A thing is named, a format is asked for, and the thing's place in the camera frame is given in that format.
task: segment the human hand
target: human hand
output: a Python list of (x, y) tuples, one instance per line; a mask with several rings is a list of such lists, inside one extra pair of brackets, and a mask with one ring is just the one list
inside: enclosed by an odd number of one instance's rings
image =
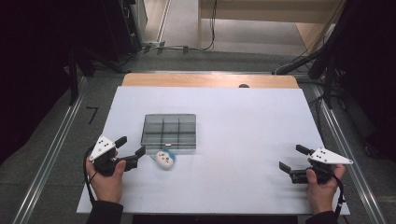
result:
[(120, 203), (122, 196), (122, 175), (125, 170), (126, 161), (119, 161), (112, 176), (103, 176), (96, 173), (92, 161), (87, 158), (87, 173), (91, 178), (91, 185), (95, 191), (97, 200)]
[[(342, 164), (335, 165), (334, 174), (341, 179), (346, 171)], [(312, 169), (306, 170), (308, 179), (308, 201), (313, 215), (332, 211), (332, 198), (337, 191), (337, 181), (332, 177), (326, 184), (318, 184), (317, 175)]]

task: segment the gray floor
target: gray floor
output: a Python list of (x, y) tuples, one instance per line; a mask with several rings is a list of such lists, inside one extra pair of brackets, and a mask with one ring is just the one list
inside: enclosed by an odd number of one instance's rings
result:
[[(293, 35), (284, 43), (299, 41)], [(276, 53), (241, 53), (241, 52), (200, 52), (189, 51), (183, 55), (178, 50), (165, 50), (157, 54), (152, 50), (147, 54), (140, 54), (132, 58), (124, 70), (131, 72), (158, 71), (230, 71), (230, 72), (272, 72), (279, 66), (294, 59), (293, 53), (286, 56)], [(294, 73), (303, 74), (307, 67), (303, 66)], [(121, 84), (123, 75), (115, 74), (111, 70), (99, 70), (95, 77), (87, 79), (88, 85), (77, 114), (70, 129), (63, 140), (59, 154), (51, 159), (51, 167), (44, 188), (38, 192), (38, 200), (32, 204), (32, 213), (27, 223), (85, 223), (87, 215), (77, 214), (77, 206), (83, 188), (82, 157), (86, 148), (94, 143), (101, 134), (106, 122), (106, 116), (116, 88)], [(313, 84), (303, 82), (299, 78), (300, 88), (303, 89), (307, 102), (316, 98)], [(42, 161), (51, 149), (53, 139), (62, 124), (69, 109), (69, 92), (51, 109), (35, 130), (29, 142), (14, 153), (0, 166), (0, 223), (12, 223), (23, 202), (24, 196), (35, 180), (35, 174)], [(333, 102), (334, 113), (351, 145), (356, 162), (362, 169), (378, 205), (388, 223), (396, 223), (394, 208), (396, 205), (396, 164), (387, 160), (375, 160), (364, 153), (364, 145), (347, 112)], [(89, 124), (93, 111), (87, 106), (99, 107), (98, 112)], [(338, 151), (337, 143), (322, 113), (320, 113), (324, 142), (327, 148)], [(367, 209), (362, 202), (362, 195), (357, 191), (350, 174), (346, 174), (343, 182), (346, 185), (346, 198), (351, 211), (347, 216), (349, 223), (375, 223), (367, 215)], [(306, 217), (300, 217), (304, 223)], [(132, 216), (125, 214), (121, 223), (131, 223)], [(340, 217), (340, 223), (346, 223)]]

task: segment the white table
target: white table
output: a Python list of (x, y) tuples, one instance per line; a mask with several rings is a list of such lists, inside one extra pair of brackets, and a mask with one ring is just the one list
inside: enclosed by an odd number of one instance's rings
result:
[[(119, 87), (103, 131), (128, 137), (119, 157), (140, 147), (144, 117), (155, 113), (196, 114), (197, 148), (180, 150), (170, 171), (142, 157), (124, 174), (125, 213), (311, 214), (305, 185), (278, 168), (309, 165), (295, 145), (322, 146), (302, 90)], [(91, 208), (84, 189), (78, 213)], [(341, 214), (349, 214), (346, 204)]]

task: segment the floor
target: floor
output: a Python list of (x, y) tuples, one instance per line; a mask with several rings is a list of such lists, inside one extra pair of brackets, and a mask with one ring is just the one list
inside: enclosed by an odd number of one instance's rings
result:
[[(172, 18), (174, 15), (170, 12), (179, 11), (180, 7), (186, 6), (187, 1), (184, 5), (182, 2), (184, 1), (172, 0), (169, 5), (167, 23), (163, 26), (161, 37), (161, 41), (165, 41), (168, 46), (197, 44), (196, 35), (187, 38), (188, 30), (180, 33), (169, 29), (187, 29), (182, 24), (171, 23), (176, 17)], [(233, 25), (227, 22), (217, 23), (219, 32), (232, 28)], [(123, 69), (130, 72), (221, 71), (270, 75), (278, 67), (292, 62), (296, 56), (304, 53), (304, 45), (294, 28), (289, 24), (279, 24), (279, 27), (282, 25), (285, 25), (285, 29), (286, 26), (290, 29), (290, 34), (282, 35), (285, 39), (269, 36), (270, 32), (262, 32), (244, 38), (251, 42), (243, 46), (237, 40), (240, 37), (228, 36), (227, 39), (226, 35), (222, 37), (219, 33), (212, 51), (191, 50), (183, 54), (177, 50), (165, 50), (159, 54), (153, 49), (149, 53), (136, 55)], [(252, 26), (276, 29), (277, 24), (254, 23)], [(273, 33), (282, 34), (285, 29)], [(208, 43), (207, 38), (208, 35), (203, 34), (203, 46)], [(254, 41), (263, 41), (260, 42), (263, 48), (253, 51)], [(232, 52), (226, 52), (231, 48), (234, 48)], [(297, 77), (307, 102), (317, 98), (321, 91), (319, 85), (310, 83), (307, 78), (309, 66), (303, 66), (292, 73)], [(83, 154), (101, 134), (115, 90), (122, 79), (123, 74), (108, 69), (98, 69), (95, 77), (82, 78), (79, 84), (81, 95), (75, 106), (68, 106), (70, 93), (67, 92), (42, 120), (29, 142), (0, 165), (0, 223), (85, 223), (88, 215), (76, 213), (83, 188)], [(318, 113), (313, 107), (312, 115), (315, 120), (319, 117), (319, 127), (326, 147), (340, 153), (348, 147), (355, 161), (343, 178), (351, 215), (340, 217), (339, 223), (396, 223), (396, 164), (367, 157), (364, 144), (348, 113), (336, 99), (333, 99), (332, 104), (333, 111), (329, 112), (323, 106)], [(98, 108), (94, 119), (93, 107)], [(338, 124), (341, 131), (334, 129), (334, 123)], [(368, 188), (361, 189), (362, 185), (367, 185)], [(31, 203), (23, 203), (26, 199), (32, 200)], [(305, 219), (306, 217), (299, 217), (298, 221), (304, 223)], [(121, 223), (132, 222), (132, 215), (125, 214), (122, 217)]]

